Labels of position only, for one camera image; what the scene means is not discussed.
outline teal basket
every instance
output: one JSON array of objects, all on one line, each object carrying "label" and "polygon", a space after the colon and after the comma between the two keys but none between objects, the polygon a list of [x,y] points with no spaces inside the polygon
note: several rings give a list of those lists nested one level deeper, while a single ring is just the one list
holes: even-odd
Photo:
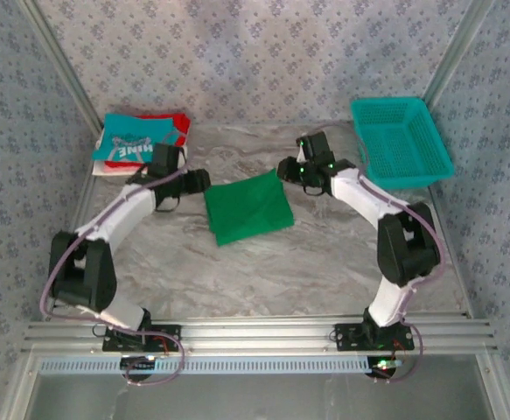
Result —
[{"label": "teal basket", "polygon": [[421,99],[359,99],[352,102],[352,113],[371,160],[367,177],[376,185],[420,188],[453,175],[453,163]]}]

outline robotic arm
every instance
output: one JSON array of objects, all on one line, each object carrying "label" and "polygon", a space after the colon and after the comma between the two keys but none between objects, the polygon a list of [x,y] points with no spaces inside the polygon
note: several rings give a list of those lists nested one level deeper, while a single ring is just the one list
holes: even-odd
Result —
[{"label": "robotic arm", "polygon": [[[297,145],[297,158],[284,159],[278,165],[278,177],[301,185],[309,195],[327,193],[344,201],[378,231],[377,263],[382,279],[363,323],[363,332],[373,344],[387,327],[396,328],[411,289],[439,264],[439,250],[431,235],[400,207],[411,208],[433,226],[430,209],[422,202],[409,205],[364,178],[365,188],[360,170],[345,159],[334,158],[323,132],[299,138]],[[320,192],[310,193],[315,188]]]},{"label": "robotic arm", "polygon": [[[184,171],[170,182],[147,187],[176,172],[184,163],[184,148],[157,144],[151,163],[130,177],[118,197],[100,214],[74,233],[59,232],[54,236],[50,271],[76,238],[95,227],[56,276],[51,288],[54,298],[122,328],[133,331],[150,328],[150,314],[118,290],[112,255],[134,227],[157,211],[164,200],[179,202],[182,195],[202,193],[210,187],[210,177],[203,169]],[[121,199],[124,203],[117,206]]]},{"label": "robotic arm", "polygon": [[[344,201],[377,229],[377,263],[382,273],[379,290],[357,331],[348,330],[354,337],[365,340],[360,342],[363,347],[350,342],[350,350],[381,349],[382,343],[392,342],[393,337],[407,335],[408,328],[401,326],[400,321],[410,290],[440,261],[431,235],[399,207],[412,209],[433,226],[430,210],[422,202],[409,205],[369,181],[363,184],[354,164],[335,159],[322,132],[297,139],[297,144],[300,148],[297,158],[287,157],[280,162],[278,177],[302,186],[308,194],[309,189],[320,190],[310,195],[328,193]],[[151,330],[150,313],[118,290],[112,255],[134,226],[157,211],[164,200],[179,201],[182,195],[202,193],[210,187],[205,170],[183,172],[165,184],[154,182],[176,172],[184,162],[184,149],[157,144],[152,162],[145,165],[147,174],[138,171],[130,177],[119,196],[89,223],[73,233],[59,232],[54,236],[50,272],[76,239],[90,228],[94,230],[62,265],[51,288],[54,298],[127,330]],[[338,336],[339,330],[337,345],[341,346]],[[138,340],[137,344],[143,344],[143,337],[124,336],[122,340]]]}]

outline green cloth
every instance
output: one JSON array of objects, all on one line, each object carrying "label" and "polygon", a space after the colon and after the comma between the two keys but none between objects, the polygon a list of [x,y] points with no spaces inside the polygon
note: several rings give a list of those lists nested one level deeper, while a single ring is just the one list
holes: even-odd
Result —
[{"label": "green cloth", "polygon": [[293,226],[293,213],[276,170],[204,193],[218,246]]}]

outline marble surface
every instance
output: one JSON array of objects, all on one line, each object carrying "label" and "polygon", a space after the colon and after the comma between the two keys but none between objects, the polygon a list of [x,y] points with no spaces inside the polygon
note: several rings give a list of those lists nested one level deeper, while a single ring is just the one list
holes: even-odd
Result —
[{"label": "marble surface", "polygon": [[[191,166],[206,168],[213,185],[253,177],[296,155],[295,139],[307,129],[197,126],[189,137]],[[337,158],[360,161],[352,130],[326,132]],[[88,216],[101,211],[122,183],[98,178]],[[155,318],[362,313],[381,278],[376,232],[335,199],[308,197],[295,185],[285,192],[295,226],[220,248],[208,229],[202,195],[184,197],[173,213],[148,216],[116,251],[119,287]],[[425,189],[396,195],[430,200]],[[450,262],[409,309],[465,310]]]}]

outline patterned wallpaper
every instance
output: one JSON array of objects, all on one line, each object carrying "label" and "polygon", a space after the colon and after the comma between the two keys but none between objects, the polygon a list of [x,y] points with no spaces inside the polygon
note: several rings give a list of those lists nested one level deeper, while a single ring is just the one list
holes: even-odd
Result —
[{"label": "patterned wallpaper", "polygon": [[37,0],[100,116],[350,119],[423,95],[469,0]]},{"label": "patterned wallpaper", "polygon": [[0,404],[93,141],[15,1],[0,0]]},{"label": "patterned wallpaper", "polygon": [[496,0],[434,117],[457,170],[437,190],[442,214],[510,375],[510,0]]}]

